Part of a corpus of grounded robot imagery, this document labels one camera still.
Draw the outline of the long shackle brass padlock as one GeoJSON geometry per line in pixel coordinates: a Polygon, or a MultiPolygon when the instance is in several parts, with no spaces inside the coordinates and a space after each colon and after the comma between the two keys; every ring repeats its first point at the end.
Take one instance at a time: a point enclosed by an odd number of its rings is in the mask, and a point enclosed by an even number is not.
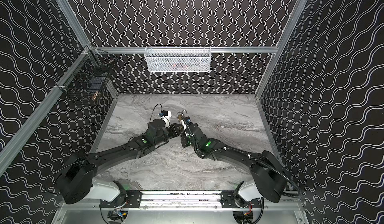
{"type": "Polygon", "coordinates": [[[187,129],[186,123],[182,119],[179,120],[179,123],[183,126],[184,133],[186,133],[186,129],[187,129]]]}

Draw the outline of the small brass padlock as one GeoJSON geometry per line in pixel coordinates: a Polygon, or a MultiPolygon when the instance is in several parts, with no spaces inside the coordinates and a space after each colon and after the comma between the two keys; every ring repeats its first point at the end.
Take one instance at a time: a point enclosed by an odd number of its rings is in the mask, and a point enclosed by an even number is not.
{"type": "Polygon", "coordinates": [[[182,110],[182,111],[177,112],[177,120],[178,120],[179,123],[181,123],[181,121],[185,117],[185,114],[187,114],[187,113],[188,112],[185,109],[182,110]]]}

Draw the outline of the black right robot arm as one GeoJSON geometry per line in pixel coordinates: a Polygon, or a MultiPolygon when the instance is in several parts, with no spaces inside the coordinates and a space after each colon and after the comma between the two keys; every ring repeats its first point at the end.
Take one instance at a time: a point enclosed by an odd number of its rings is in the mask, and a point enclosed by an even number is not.
{"type": "Polygon", "coordinates": [[[242,181],[235,189],[236,206],[244,207],[260,198],[273,203],[280,201],[288,181],[282,177],[286,173],[283,166],[271,152],[246,152],[218,139],[208,138],[196,123],[183,126],[185,133],[181,135],[181,140],[184,147],[191,145],[198,157],[232,164],[252,176],[251,181],[242,181]]]}

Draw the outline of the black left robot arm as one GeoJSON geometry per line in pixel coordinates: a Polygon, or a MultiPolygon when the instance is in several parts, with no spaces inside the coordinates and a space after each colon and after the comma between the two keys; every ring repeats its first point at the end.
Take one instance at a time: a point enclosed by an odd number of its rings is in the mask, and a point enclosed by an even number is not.
{"type": "Polygon", "coordinates": [[[127,143],[101,152],[86,154],[75,152],[59,171],[57,187],[66,204],[72,205],[83,199],[101,200],[115,207],[123,206],[127,201],[127,192],[123,186],[96,179],[105,170],[151,153],[157,146],[168,143],[184,133],[182,124],[166,126],[161,119],[148,123],[147,130],[127,143]]]}

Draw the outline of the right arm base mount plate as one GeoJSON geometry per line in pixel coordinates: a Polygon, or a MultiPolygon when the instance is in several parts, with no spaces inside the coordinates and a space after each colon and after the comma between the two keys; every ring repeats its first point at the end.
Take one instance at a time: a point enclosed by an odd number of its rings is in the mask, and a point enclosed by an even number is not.
{"type": "Polygon", "coordinates": [[[219,199],[223,209],[229,208],[244,208],[248,209],[249,205],[252,205],[252,208],[261,208],[261,199],[253,199],[251,201],[245,201],[238,194],[235,194],[234,191],[223,191],[220,193],[219,199]]]}

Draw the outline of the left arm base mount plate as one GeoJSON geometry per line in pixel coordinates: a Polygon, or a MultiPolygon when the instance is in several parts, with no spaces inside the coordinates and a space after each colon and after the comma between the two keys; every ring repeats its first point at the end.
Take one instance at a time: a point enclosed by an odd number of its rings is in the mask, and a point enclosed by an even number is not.
{"type": "Polygon", "coordinates": [[[102,208],[139,208],[143,193],[140,191],[127,191],[120,193],[113,201],[102,201],[102,208]]]}

